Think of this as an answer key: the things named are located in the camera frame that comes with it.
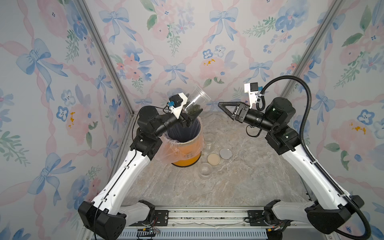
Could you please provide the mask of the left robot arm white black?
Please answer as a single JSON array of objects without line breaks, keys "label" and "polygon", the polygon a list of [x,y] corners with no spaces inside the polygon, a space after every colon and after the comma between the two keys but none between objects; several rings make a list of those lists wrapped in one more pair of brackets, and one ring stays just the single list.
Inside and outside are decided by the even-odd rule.
[{"label": "left robot arm white black", "polygon": [[140,200],[121,211],[123,200],[136,178],[161,147],[161,135],[173,126],[190,127],[202,111],[194,107],[190,112],[181,110],[180,116],[176,117],[175,112],[161,115],[154,106],[145,106],[139,110],[136,117],[139,126],[137,134],[133,136],[122,165],[104,189],[92,201],[82,202],[78,209],[84,226],[93,232],[95,239],[116,240],[126,226],[135,223],[153,224],[153,204]]}]

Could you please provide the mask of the beige jar lid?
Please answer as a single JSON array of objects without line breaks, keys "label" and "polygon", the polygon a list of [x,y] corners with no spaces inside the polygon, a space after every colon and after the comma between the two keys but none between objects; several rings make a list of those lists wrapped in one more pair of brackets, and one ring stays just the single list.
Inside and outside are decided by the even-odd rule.
[{"label": "beige jar lid", "polygon": [[207,157],[207,161],[210,165],[217,166],[220,163],[221,158],[217,154],[209,154]]}]

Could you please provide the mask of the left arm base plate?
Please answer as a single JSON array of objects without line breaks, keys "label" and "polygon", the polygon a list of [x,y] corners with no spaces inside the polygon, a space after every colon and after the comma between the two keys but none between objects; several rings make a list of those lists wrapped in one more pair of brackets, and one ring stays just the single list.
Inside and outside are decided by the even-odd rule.
[{"label": "left arm base plate", "polygon": [[169,221],[168,210],[151,210],[149,214],[149,223],[151,226],[166,227]]}]

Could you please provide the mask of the glass jar with tea leaves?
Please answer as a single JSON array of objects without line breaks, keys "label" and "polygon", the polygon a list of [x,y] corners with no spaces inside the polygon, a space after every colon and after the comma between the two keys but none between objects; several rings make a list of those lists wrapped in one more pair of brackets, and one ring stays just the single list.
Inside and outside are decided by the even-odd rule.
[{"label": "glass jar with tea leaves", "polygon": [[207,152],[214,148],[216,137],[213,134],[204,134],[205,150]]}]

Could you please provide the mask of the grey metal jar lid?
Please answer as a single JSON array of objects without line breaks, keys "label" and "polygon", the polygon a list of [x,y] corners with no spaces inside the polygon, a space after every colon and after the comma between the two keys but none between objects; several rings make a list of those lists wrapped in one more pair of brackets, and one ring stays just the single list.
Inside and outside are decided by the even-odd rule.
[{"label": "grey metal jar lid", "polygon": [[232,151],[230,149],[223,148],[223,149],[220,149],[219,156],[223,160],[229,160],[229,159],[232,158],[233,153],[232,153]]}]

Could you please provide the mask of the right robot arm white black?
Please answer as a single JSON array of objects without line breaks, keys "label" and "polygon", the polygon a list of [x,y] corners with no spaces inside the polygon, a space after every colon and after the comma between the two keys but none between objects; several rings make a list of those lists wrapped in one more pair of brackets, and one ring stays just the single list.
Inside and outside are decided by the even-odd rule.
[{"label": "right robot arm white black", "polygon": [[358,209],[364,205],[359,196],[351,196],[346,191],[340,194],[330,183],[332,178],[325,176],[327,172],[319,170],[319,162],[307,155],[299,133],[288,126],[296,112],[289,100],[275,98],[264,113],[243,102],[220,102],[218,106],[232,120],[266,131],[269,146],[294,167],[316,197],[314,202],[305,204],[271,201],[261,217],[265,224],[277,226],[297,221],[311,224],[323,234],[331,234],[356,212],[353,205]]}]

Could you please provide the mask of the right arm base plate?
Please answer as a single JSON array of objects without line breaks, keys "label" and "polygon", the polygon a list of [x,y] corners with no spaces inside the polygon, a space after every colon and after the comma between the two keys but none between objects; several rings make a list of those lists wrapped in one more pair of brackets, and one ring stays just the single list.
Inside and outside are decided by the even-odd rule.
[{"label": "right arm base plate", "polygon": [[248,216],[244,218],[246,223],[251,226],[270,226],[272,228],[289,226],[291,221],[279,220],[272,211],[265,210],[249,210]]}]

